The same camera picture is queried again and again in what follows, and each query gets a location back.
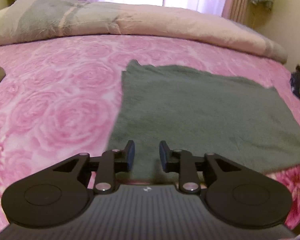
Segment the pink striped curtain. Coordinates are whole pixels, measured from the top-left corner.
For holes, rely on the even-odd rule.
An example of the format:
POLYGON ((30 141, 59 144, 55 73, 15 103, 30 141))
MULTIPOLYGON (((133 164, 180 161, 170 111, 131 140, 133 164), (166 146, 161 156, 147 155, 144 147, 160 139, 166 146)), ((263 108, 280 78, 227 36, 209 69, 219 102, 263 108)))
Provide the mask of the pink striped curtain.
POLYGON ((222 17, 243 24, 249 0, 225 0, 222 17))

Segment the grey printed t-shirt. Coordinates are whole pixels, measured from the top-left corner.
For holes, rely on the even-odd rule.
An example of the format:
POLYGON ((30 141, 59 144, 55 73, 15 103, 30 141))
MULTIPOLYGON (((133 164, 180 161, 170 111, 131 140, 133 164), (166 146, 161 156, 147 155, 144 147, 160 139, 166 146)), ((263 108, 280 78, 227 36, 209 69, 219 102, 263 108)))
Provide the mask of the grey printed t-shirt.
POLYGON ((184 66, 143 66, 122 73, 122 104, 108 148, 135 142, 122 180, 175 183, 162 170, 159 143, 203 156, 214 152, 258 172, 300 164, 300 125, 273 87, 184 66))

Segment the pink and grey duvet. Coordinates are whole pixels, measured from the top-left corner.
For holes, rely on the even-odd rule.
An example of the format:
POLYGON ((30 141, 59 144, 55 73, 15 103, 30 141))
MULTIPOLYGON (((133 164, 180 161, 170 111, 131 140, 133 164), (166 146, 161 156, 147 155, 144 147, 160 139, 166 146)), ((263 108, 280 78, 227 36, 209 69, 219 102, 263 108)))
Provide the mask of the pink and grey duvet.
POLYGON ((225 18, 154 5, 17 0, 0 10, 0 46, 82 35, 149 35, 194 40, 286 63, 278 43, 225 18))

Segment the pink rose bed blanket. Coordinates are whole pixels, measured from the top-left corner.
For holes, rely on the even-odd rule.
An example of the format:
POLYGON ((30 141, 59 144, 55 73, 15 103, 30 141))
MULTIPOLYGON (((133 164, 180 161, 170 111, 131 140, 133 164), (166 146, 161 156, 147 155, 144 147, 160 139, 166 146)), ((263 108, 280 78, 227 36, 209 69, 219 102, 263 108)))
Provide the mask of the pink rose bed blanket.
MULTIPOLYGON (((122 104, 122 73, 143 66, 184 66, 273 87, 300 125, 290 72, 271 59, 196 41, 156 36, 92 35, 0 46, 0 232, 8 226, 3 192, 14 182, 81 152, 108 150, 122 104)), ((285 185, 300 222, 300 164, 263 172, 285 185)))

